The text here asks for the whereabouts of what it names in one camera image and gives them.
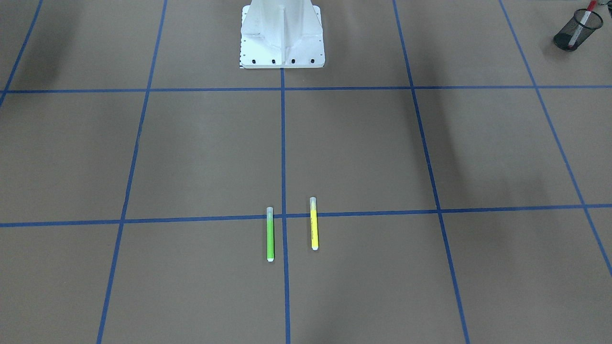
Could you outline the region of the red and white marker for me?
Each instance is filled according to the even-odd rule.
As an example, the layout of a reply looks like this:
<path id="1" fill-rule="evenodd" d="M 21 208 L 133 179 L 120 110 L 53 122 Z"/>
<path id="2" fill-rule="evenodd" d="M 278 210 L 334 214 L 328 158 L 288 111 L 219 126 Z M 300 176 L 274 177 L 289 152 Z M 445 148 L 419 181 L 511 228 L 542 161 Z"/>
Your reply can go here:
<path id="1" fill-rule="evenodd" d="M 578 23 L 577 28 L 573 32 L 573 35 L 570 38 L 570 41 L 568 42 L 569 50 L 574 50 L 574 48 L 576 47 L 576 42 L 579 39 L 580 33 L 583 30 L 583 28 L 586 26 L 586 23 L 590 17 L 590 14 L 593 12 L 593 9 L 597 4 L 598 4 L 597 0 L 591 0 L 588 4 L 588 7 L 584 11 L 581 19 L 577 21 Z"/>

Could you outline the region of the yellow highlighter marker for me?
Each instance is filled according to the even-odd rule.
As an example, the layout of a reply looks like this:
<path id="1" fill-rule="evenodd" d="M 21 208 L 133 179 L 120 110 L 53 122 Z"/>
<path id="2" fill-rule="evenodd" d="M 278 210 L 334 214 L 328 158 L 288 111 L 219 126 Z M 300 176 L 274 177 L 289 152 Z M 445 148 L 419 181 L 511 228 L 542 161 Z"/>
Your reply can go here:
<path id="1" fill-rule="evenodd" d="M 317 217 L 317 199 L 313 196 L 309 199 L 311 246 L 314 251 L 319 250 L 319 233 Z"/>

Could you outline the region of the green highlighter marker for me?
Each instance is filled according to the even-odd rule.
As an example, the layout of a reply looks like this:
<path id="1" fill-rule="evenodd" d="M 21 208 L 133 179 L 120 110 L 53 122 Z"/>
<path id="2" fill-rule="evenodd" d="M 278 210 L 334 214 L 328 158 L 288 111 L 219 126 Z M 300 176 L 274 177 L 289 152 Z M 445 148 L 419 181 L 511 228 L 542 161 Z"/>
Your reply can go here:
<path id="1" fill-rule="evenodd" d="M 274 209 L 266 208 L 266 260 L 269 263 L 275 259 Z"/>

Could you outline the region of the black mesh pen cup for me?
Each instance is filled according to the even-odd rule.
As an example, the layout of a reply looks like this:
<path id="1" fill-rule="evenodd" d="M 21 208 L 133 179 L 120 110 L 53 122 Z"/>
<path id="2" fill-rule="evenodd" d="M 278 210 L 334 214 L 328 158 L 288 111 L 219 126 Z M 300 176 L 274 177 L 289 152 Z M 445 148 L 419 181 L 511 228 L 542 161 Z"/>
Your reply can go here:
<path id="1" fill-rule="evenodd" d="M 553 37 L 553 43 L 565 52 L 574 52 L 593 32 L 602 26 L 603 19 L 598 13 L 588 9 L 578 9 Z"/>

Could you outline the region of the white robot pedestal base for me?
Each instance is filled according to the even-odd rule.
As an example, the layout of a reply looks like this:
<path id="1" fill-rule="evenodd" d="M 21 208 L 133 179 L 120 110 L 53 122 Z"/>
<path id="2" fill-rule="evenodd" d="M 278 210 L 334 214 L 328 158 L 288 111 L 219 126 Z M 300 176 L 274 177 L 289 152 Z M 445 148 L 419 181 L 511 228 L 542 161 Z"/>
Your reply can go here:
<path id="1" fill-rule="evenodd" d="M 322 68 L 321 9 L 310 0 L 252 0 L 242 7 L 240 68 Z"/>

